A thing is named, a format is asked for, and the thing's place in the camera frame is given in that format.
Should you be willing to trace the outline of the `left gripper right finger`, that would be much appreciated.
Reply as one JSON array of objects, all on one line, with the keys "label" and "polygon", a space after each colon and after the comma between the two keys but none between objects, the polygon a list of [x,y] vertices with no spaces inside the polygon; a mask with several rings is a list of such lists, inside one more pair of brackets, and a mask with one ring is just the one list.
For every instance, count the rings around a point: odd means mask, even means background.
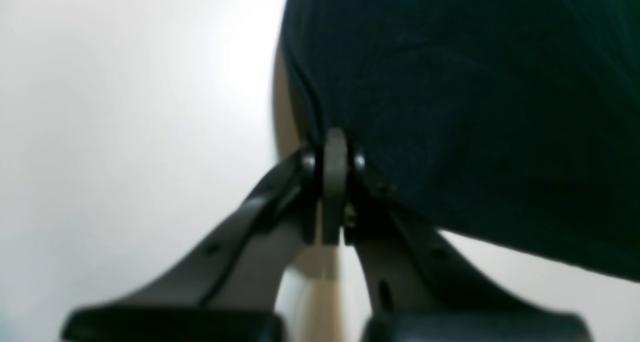
[{"label": "left gripper right finger", "polygon": [[373,315],[364,341],[590,341],[580,317],[498,287],[396,188],[340,128],[323,144],[323,243],[356,250]]}]

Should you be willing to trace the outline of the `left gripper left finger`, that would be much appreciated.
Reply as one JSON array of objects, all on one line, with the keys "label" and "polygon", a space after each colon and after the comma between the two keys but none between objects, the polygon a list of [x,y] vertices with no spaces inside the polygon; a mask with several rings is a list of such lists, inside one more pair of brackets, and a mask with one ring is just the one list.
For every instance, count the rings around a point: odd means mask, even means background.
[{"label": "left gripper left finger", "polygon": [[282,276],[314,239],[316,153],[277,164],[242,205],[141,289],[71,313],[64,341],[284,341]]}]

